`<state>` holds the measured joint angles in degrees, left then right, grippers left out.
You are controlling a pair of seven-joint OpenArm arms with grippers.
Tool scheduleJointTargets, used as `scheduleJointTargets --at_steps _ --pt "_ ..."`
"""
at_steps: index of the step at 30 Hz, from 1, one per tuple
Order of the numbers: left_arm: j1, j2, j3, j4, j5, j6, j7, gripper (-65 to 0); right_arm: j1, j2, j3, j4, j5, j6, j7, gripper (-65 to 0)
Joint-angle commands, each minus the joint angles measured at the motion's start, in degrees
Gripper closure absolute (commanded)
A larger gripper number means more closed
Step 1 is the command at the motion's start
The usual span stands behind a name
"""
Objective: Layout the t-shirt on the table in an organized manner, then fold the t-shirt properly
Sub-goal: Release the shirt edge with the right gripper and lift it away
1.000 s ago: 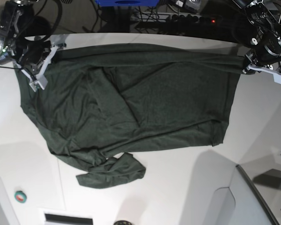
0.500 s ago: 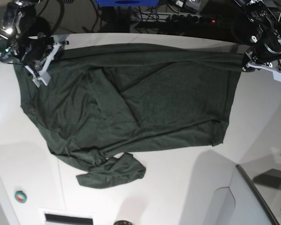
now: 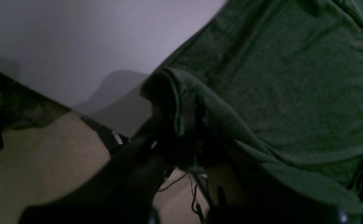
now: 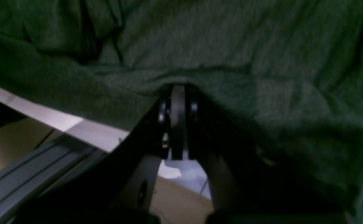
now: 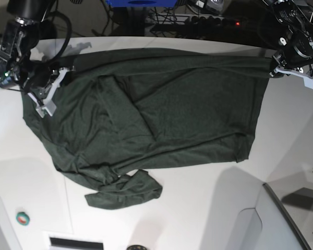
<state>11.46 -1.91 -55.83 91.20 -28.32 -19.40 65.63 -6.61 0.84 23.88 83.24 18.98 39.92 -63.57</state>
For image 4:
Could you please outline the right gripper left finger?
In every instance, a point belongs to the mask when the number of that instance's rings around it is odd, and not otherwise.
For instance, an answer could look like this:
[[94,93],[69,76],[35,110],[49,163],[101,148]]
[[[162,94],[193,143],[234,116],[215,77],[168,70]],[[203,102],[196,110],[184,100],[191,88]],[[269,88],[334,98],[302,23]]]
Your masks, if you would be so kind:
[[150,204],[169,154],[171,87],[110,154],[48,193],[24,203],[15,224],[160,224]]

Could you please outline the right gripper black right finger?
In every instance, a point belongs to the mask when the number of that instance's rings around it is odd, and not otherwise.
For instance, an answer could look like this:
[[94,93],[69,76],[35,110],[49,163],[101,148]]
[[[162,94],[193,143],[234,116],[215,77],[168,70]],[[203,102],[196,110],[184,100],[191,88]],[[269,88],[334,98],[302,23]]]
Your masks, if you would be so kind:
[[188,158],[207,175],[214,211],[207,224],[349,224],[342,206],[308,187],[287,161],[271,167],[257,141],[197,88],[185,88]]

